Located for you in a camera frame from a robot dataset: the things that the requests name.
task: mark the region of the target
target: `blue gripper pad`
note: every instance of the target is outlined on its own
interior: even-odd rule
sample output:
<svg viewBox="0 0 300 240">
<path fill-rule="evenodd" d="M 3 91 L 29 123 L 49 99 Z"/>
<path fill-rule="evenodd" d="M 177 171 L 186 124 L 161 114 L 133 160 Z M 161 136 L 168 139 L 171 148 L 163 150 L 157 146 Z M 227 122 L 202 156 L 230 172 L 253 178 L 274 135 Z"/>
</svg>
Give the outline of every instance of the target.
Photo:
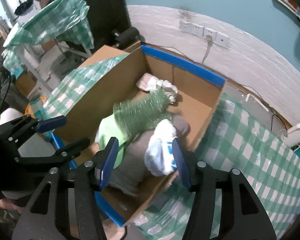
<svg viewBox="0 0 300 240">
<path fill-rule="evenodd" d="M 188 169 L 186 160 L 183 156 L 183 153 L 179 147 L 177 140 L 178 140 L 177 138 L 174 138 L 172 141 L 172 154 L 173 154 L 174 160 L 176 161 L 177 170 L 181 177 L 182 185 L 187 190 L 190 190 L 190 188 L 192 186 L 190 171 Z"/>
<path fill-rule="evenodd" d="M 101 180 L 99 182 L 99 190 L 102 191 L 108 186 L 111 172 L 114 167 L 115 160 L 119 152 L 119 141 L 116 137 L 111 137 L 106 148 L 103 150 L 104 153 L 109 153 L 101 169 Z"/>
<path fill-rule="evenodd" d="M 63 115 L 50 118 L 48 120 L 40 121 L 35 128 L 37 133 L 45 133 L 55 128 L 64 126 L 67 122 L 67 118 Z"/>
</svg>

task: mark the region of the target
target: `gray cloth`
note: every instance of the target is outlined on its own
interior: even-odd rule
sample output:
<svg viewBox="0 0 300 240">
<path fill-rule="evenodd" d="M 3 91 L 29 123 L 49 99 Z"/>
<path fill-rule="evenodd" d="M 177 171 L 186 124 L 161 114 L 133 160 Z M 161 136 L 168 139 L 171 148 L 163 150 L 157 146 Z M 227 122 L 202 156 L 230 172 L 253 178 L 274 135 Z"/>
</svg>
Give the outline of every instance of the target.
<svg viewBox="0 0 300 240">
<path fill-rule="evenodd" d="M 189 132 L 189 124 L 180 115 L 171 114 L 172 125 L 177 130 L 177 136 L 184 138 Z M 137 196 L 138 185 L 144 176 L 149 173 L 144 156 L 149 140 L 154 131 L 146 131 L 128 145 L 124 152 L 121 164 L 112 171 L 109 185 L 120 189 L 123 193 Z"/>
</svg>

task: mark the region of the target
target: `plastic tablecloth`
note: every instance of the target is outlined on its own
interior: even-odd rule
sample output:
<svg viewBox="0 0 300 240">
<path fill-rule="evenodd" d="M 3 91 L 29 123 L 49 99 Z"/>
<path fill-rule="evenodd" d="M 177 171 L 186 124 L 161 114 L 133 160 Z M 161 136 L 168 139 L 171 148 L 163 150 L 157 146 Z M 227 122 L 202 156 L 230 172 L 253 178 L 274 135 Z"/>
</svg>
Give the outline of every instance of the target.
<svg viewBox="0 0 300 240">
<path fill-rule="evenodd" d="M 300 209 L 300 158 L 226 93 L 195 154 L 215 169 L 242 171 L 278 238 L 295 220 Z M 217 190 L 211 238 L 219 232 L 221 199 Z M 176 179 L 134 223 L 146 239 L 181 240 L 193 200 L 194 193 Z"/>
<path fill-rule="evenodd" d="M 84 0 L 54 0 L 27 23 L 11 31 L 4 46 L 12 49 L 23 44 L 43 44 L 57 38 L 93 49 L 88 10 Z"/>
</svg>

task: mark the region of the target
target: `box flap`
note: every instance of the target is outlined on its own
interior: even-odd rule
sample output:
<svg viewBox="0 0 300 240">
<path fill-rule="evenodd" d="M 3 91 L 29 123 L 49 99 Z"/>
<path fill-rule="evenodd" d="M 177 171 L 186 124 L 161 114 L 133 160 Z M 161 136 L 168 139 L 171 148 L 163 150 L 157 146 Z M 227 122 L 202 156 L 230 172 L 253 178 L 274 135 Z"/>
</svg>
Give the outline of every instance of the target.
<svg viewBox="0 0 300 240">
<path fill-rule="evenodd" d="M 89 57 L 85 62 L 83 62 L 80 67 L 86 67 L 90 66 L 94 63 L 100 62 L 102 60 L 116 57 L 119 55 L 129 54 L 128 52 L 125 52 L 123 50 L 119 50 L 113 47 L 109 47 L 107 45 L 104 45 L 100 49 L 98 49 L 91 57 Z"/>
</svg>

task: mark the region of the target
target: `green checkered plastic sheet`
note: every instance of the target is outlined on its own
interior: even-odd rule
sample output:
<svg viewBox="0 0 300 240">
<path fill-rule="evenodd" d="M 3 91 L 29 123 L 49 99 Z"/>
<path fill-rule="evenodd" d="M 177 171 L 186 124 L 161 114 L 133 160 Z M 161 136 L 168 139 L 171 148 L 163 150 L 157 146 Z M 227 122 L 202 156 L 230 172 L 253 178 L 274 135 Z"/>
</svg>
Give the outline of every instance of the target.
<svg viewBox="0 0 300 240">
<path fill-rule="evenodd" d="M 93 65 L 71 71 L 53 90 L 43 105 L 46 118 L 66 115 L 72 107 L 128 54 L 105 59 Z"/>
<path fill-rule="evenodd" d="M 16 78 L 23 72 L 22 62 L 13 50 L 8 51 L 3 66 L 10 71 L 11 75 L 15 75 Z"/>
<path fill-rule="evenodd" d="M 39 45 L 57 38 L 93 49 L 93 36 L 87 19 L 89 6 L 84 0 L 54 0 L 22 26 L 13 28 L 7 48 L 23 44 Z"/>
<path fill-rule="evenodd" d="M 300 158 L 227 94 L 222 94 L 195 154 L 215 169 L 236 167 L 243 172 L 277 238 L 295 220 L 300 206 Z M 217 190 L 211 238 L 219 232 L 221 199 L 221 190 Z M 148 240 L 180 240 L 193 200 L 194 194 L 177 178 L 134 223 Z"/>
</svg>

